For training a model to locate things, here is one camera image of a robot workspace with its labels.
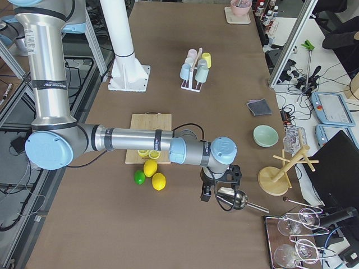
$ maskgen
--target yellow fruit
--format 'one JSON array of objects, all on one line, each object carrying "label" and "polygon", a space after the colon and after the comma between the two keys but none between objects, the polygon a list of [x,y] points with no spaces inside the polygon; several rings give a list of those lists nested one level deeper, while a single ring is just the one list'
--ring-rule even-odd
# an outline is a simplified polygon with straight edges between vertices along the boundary
[{"label": "yellow fruit", "polygon": [[148,156],[149,150],[137,150],[137,153],[143,158]]},{"label": "yellow fruit", "polygon": [[148,153],[148,157],[150,157],[153,160],[157,160],[160,156],[161,152],[157,150],[150,150]]},{"label": "yellow fruit", "polygon": [[160,191],[166,186],[166,177],[161,173],[156,173],[152,177],[152,186],[157,191]]},{"label": "yellow fruit", "polygon": [[148,160],[144,165],[145,176],[150,178],[157,172],[157,163],[155,160]]}]

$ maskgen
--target lemon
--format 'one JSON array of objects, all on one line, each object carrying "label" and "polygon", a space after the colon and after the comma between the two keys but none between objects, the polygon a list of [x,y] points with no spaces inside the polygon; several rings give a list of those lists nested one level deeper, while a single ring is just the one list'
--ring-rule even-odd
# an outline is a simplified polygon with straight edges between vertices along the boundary
[{"label": "lemon", "polygon": [[149,150],[137,150],[137,153],[143,158],[148,156]]},{"label": "lemon", "polygon": [[144,165],[144,173],[146,177],[150,178],[157,172],[157,163],[155,160],[148,160]]},{"label": "lemon", "polygon": [[142,170],[137,170],[135,172],[134,181],[138,185],[142,185],[146,181],[145,173]]},{"label": "lemon", "polygon": [[166,186],[166,177],[161,173],[156,173],[152,177],[152,186],[157,191],[160,191]]},{"label": "lemon", "polygon": [[157,150],[150,150],[148,153],[148,157],[150,157],[153,160],[157,160],[160,156],[161,152]]}]

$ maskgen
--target person's arm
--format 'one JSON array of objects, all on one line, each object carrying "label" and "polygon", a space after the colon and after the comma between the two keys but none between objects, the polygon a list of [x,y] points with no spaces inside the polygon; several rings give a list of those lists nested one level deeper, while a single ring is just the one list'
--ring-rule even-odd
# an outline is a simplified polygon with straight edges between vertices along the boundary
[{"label": "person's arm", "polygon": [[323,48],[338,49],[359,43],[359,32],[348,32],[342,34],[329,34],[323,40]]}]

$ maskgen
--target bowl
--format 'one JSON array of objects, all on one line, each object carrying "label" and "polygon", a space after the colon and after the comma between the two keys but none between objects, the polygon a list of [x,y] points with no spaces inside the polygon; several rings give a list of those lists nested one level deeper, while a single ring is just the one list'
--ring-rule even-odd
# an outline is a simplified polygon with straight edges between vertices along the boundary
[{"label": "bowl", "polygon": [[247,3],[247,7],[236,7],[238,0],[231,0],[231,11],[236,16],[243,16],[248,13],[252,7],[252,2],[249,0],[242,0],[242,4]]},{"label": "bowl", "polygon": [[279,136],[271,126],[259,125],[253,131],[253,139],[261,147],[272,147],[278,142]]}]

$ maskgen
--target wooden cutting board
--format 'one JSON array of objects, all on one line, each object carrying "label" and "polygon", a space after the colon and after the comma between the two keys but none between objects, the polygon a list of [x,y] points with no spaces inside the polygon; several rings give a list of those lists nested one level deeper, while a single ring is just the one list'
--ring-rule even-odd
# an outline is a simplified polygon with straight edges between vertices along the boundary
[{"label": "wooden cutting board", "polygon": [[[172,114],[133,114],[130,128],[170,131],[172,130]],[[147,160],[149,158],[142,158],[138,155],[137,150],[126,151],[125,164],[143,164]],[[158,164],[170,164],[168,151],[162,151],[156,161]]]}]

